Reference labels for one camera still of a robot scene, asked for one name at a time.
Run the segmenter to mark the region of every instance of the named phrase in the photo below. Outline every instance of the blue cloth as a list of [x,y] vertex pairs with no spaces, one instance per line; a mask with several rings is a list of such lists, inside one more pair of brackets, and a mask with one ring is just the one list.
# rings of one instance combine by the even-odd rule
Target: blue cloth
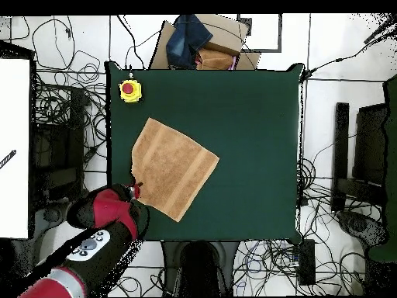
[[195,55],[213,35],[194,14],[180,15],[174,27],[176,30],[166,46],[168,65],[195,69]]

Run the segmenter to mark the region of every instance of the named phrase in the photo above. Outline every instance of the cardboard box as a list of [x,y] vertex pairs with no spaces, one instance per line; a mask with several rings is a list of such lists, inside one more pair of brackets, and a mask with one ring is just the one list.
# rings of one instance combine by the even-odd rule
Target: cardboard box
[[[196,16],[213,35],[205,45],[205,49],[239,56],[236,70],[253,70],[257,66],[259,53],[241,53],[242,40],[245,40],[248,31],[245,24],[214,14],[196,14]],[[163,22],[157,48],[150,62],[150,70],[168,69],[166,46],[174,31],[175,28],[169,22]]]

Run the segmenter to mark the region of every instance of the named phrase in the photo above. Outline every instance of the table surface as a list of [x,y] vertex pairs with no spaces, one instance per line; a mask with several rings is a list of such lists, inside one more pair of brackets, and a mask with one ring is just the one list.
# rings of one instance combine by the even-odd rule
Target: table surface
[[214,172],[179,223],[150,208],[145,240],[295,235],[302,65],[283,72],[134,71],[143,89],[143,101],[135,104],[119,97],[118,84],[128,72],[112,62],[106,67],[111,86],[108,184],[130,182],[131,150],[148,117],[219,156]]

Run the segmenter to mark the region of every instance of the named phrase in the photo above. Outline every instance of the white panel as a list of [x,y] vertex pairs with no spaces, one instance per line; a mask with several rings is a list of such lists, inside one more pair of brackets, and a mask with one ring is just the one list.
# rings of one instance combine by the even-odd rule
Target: white panel
[[29,61],[0,59],[0,237],[28,238]]

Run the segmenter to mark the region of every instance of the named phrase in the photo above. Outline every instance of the orange towel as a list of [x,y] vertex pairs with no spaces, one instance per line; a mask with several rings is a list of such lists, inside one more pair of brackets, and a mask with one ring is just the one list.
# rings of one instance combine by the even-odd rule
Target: orange towel
[[219,158],[183,133],[149,118],[133,146],[133,167],[142,182],[140,202],[179,222]]
[[233,56],[219,51],[200,49],[197,70],[227,70],[233,63]]

